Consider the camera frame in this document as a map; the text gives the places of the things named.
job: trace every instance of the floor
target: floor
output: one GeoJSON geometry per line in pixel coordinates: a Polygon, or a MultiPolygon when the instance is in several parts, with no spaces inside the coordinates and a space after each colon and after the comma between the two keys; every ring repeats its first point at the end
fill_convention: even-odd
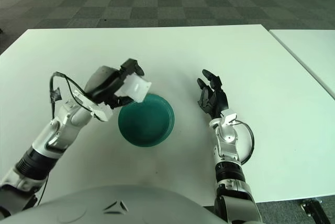
{"type": "MultiPolygon", "coordinates": [[[[335,29],[335,0],[0,0],[0,53],[32,28],[235,24],[335,29]]],[[[326,214],[335,221],[335,196],[322,200],[326,214]]],[[[265,223],[314,223],[296,200],[258,206],[265,223]]]]}

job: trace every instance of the black cable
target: black cable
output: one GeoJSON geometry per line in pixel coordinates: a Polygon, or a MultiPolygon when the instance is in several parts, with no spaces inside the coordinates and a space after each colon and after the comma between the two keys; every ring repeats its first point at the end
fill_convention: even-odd
{"type": "Polygon", "coordinates": [[[70,90],[70,94],[71,94],[72,98],[74,99],[74,101],[75,101],[79,106],[83,107],[85,110],[91,111],[90,109],[86,108],[85,106],[83,106],[81,103],[78,102],[78,100],[74,97],[74,95],[73,95],[73,93],[72,93],[71,85],[70,85],[70,83],[69,83],[68,78],[66,77],[65,80],[66,80],[66,82],[67,82],[67,84],[68,84],[68,87],[69,87],[69,90],[70,90]]]}
{"type": "Polygon", "coordinates": [[[252,156],[252,153],[253,153],[253,150],[255,149],[255,137],[253,135],[253,132],[250,128],[250,126],[247,124],[247,123],[244,123],[243,121],[240,121],[240,120],[235,120],[236,122],[238,122],[238,124],[234,124],[233,126],[236,126],[236,125],[244,125],[247,130],[249,131],[249,134],[250,134],[250,137],[251,137],[251,148],[250,148],[250,151],[249,151],[249,154],[248,156],[246,156],[242,161],[241,161],[241,164],[244,165],[247,163],[248,160],[250,160],[251,156],[252,156]]]}
{"type": "Polygon", "coordinates": [[[69,81],[84,95],[86,96],[85,91],[75,82],[73,81],[71,78],[69,78],[68,76],[66,76],[65,74],[61,73],[61,72],[55,72],[53,73],[53,75],[50,78],[50,83],[49,83],[49,90],[50,90],[50,100],[51,100],[51,116],[52,119],[54,119],[54,112],[55,112],[55,99],[54,99],[54,90],[53,90],[53,79],[54,77],[62,77],[66,80],[66,83],[68,84],[70,93],[72,98],[74,99],[74,101],[81,107],[83,107],[85,110],[87,111],[91,111],[90,109],[86,108],[85,106],[83,106],[81,103],[78,102],[78,100],[74,97],[72,89],[71,89],[71,85],[69,83],[69,81]]]}
{"type": "Polygon", "coordinates": [[[44,188],[43,188],[41,197],[40,197],[40,199],[38,200],[37,206],[39,206],[40,203],[41,203],[41,200],[42,200],[42,197],[43,197],[43,195],[44,195],[44,192],[46,191],[46,187],[47,187],[48,180],[49,180],[49,175],[47,176],[47,180],[46,180],[46,183],[44,184],[44,188]]]}

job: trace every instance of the checkered carpet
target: checkered carpet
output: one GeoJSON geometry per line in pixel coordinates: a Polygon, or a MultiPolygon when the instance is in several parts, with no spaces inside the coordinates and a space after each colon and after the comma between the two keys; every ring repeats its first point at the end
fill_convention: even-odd
{"type": "Polygon", "coordinates": [[[262,24],[335,29],[335,0],[0,0],[3,51],[29,28],[262,24]]]}

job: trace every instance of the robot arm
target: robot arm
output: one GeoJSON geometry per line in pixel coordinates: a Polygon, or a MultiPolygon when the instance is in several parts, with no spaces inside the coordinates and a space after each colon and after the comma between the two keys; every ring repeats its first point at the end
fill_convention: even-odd
{"type": "Polygon", "coordinates": [[[60,108],[57,116],[45,126],[0,183],[0,220],[34,206],[37,201],[35,193],[92,117],[108,121],[113,115],[113,108],[133,100],[143,101],[151,85],[140,77],[143,75],[137,61],[129,59],[120,70],[100,67],[88,81],[85,91],[75,90],[72,93],[69,78],[62,73],[53,74],[53,77],[66,79],[73,97],[60,108]],[[119,97],[116,92],[126,96],[119,97]]]}
{"type": "Polygon", "coordinates": [[[207,70],[203,70],[203,75],[210,81],[210,86],[201,79],[197,80],[202,89],[198,103],[200,108],[212,117],[209,126],[214,129],[216,136],[214,144],[217,181],[215,214],[227,223],[261,222],[262,218],[250,187],[245,182],[236,149],[238,135],[234,124],[236,124],[237,114],[228,108],[226,94],[221,89],[220,77],[207,70]]]}

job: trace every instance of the green bowl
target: green bowl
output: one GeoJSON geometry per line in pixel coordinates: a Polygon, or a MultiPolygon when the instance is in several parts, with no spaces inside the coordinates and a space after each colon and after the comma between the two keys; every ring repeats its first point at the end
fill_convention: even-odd
{"type": "Polygon", "coordinates": [[[161,143],[171,133],[174,113],[164,98],[148,94],[142,103],[133,102],[123,107],[119,114],[122,136],[138,147],[152,147],[161,143]]]}

